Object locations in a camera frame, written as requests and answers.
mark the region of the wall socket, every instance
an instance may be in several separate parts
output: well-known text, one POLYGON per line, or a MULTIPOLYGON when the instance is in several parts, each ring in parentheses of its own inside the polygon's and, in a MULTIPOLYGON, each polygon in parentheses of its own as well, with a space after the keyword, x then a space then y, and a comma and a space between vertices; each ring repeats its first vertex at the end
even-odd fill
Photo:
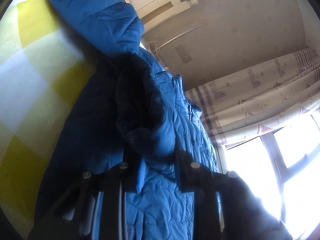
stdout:
POLYGON ((183 63, 187 63, 192 60, 192 57, 184 44, 176 47, 176 51, 178 52, 183 63))

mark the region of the blue puffer jacket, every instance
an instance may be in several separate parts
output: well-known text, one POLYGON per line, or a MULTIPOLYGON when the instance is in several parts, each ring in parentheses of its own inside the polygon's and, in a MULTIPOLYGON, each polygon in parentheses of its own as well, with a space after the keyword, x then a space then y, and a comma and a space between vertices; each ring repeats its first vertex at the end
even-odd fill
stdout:
POLYGON ((147 162, 139 194, 127 195, 129 239, 191 239, 192 193, 177 188, 175 140, 217 171, 215 151, 183 93, 182 79, 139 48, 143 25, 124 0, 50 0, 57 12, 108 59, 79 96, 42 180, 36 222, 84 171, 121 162, 125 142, 147 162))

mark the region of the window frame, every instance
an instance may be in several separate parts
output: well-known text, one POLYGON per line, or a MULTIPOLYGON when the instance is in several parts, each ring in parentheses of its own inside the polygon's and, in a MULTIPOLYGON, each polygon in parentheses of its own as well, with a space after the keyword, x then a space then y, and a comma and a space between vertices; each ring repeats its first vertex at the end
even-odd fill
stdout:
MULTIPOLYGON (((312 117, 313 121, 316 123, 318 129, 320 130, 320 124, 316 122, 312 114, 310 116, 312 117)), ((307 155, 302 157, 299 161, 297 161, 295 164, 287 168, 287 166, 285 165, 284 159, 282 157, 281 151, 279 149, 278 143, 276 141, 276 138, 274 136, 274 133, 281 130, 282 128, 279 128, 277 130, 274 130, 272 132, 269 132, 267 134, 264 134, 258 137, 260 137, 264 147, 268 152, 268 155, 274 170, 274 174, 276 176, 276 182, 278 185, 279 194, 281 196, 281 217, 280 218, 285 223, 286 207, 285 207, 285 201, 284 201, 284 184, 287 181, 289 181, 291 178, 293 178, 295 175, 297 175, 299 172, 301 172, 303 169, 305 169, 313 160, 315 160, 320 155, 320 143, 310 153, 308 153, 307 155)), ((235 148, 248 141, 243 141, 238 144, 225 146, 221 149, 221 151, 219 151, 218 149, 218 152, 224 152, 226 150, 235 148)), ((226 169, 227 163, 226 163, 225 157, 223 158, 223 161, 225 162, 224 170, 227 170, 226 169)))

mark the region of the metal rivet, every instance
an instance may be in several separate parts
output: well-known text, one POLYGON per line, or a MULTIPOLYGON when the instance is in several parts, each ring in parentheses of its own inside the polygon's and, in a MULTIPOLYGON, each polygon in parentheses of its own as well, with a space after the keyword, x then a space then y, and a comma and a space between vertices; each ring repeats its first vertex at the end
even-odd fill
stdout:
POLYGON ((128 168, 129 167, 129 164, 128 163, 125 163, 125 162, 123 162, 123 163, 120 163, 119 164, 119 168, 121 168, 121 169, 126 169, 126 168, 128 168))
POLYGON ((229 171, 229 172, 228 172, 228 176, 229 176, 230 178, 235 179, 236 177, 238 177, 238 174, 237 174, 235 171, 229 171))
POLYGON ((92 173, 90 171, 86 171, 84 173, 82 173, 82 178, 84 179, 89 179, 91 178, 92 173))
POLYGON ((192 163, 190 164, 190 166, 191 166, 191 168, 199 169, 200 166, 201 166, 201 164, 198 163, 198 162, 192 162, 192 163))

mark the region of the jacket sleeve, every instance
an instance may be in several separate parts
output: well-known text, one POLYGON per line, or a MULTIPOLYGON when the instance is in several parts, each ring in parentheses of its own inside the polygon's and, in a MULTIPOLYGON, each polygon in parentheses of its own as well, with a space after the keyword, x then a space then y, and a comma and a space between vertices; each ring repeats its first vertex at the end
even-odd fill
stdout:
POLYGON ((61 17, 111 59, 138 53, 143 24, 124 0, 49 0, 61 17))

